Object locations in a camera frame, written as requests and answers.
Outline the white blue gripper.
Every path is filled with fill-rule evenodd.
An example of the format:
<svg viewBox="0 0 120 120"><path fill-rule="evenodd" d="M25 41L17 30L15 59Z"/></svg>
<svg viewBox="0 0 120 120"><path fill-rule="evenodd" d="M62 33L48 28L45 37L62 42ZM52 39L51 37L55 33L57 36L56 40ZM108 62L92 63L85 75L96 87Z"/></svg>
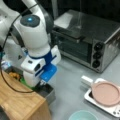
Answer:
<svg viewBox="0 0 120 120"><path fill-rule="evenodd" d="M21 64L25 82L35 87L42 79L40 75L49 65L56 66L61 60L58 46L50 48L49 45L39 49L29 49L26 58Z"/></svg>

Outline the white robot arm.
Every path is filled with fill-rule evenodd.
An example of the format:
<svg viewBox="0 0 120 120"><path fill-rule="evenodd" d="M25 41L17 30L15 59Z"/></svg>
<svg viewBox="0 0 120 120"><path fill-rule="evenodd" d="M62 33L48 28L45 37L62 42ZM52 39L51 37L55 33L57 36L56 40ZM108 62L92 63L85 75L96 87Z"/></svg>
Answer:
<svg viewBox="0 0 120 120"><path fill-rule="evenodd" d="M0 41L5 41L11 34L14 42L27 50L21 67L25 82L35 87L51 79L54 73L46 76L48 68L56 68L61 55L57 45L51 48L49 44L48 34L53 22L48 13L35 0L22 1L31 14L22 16L0 0Z"/></svg>

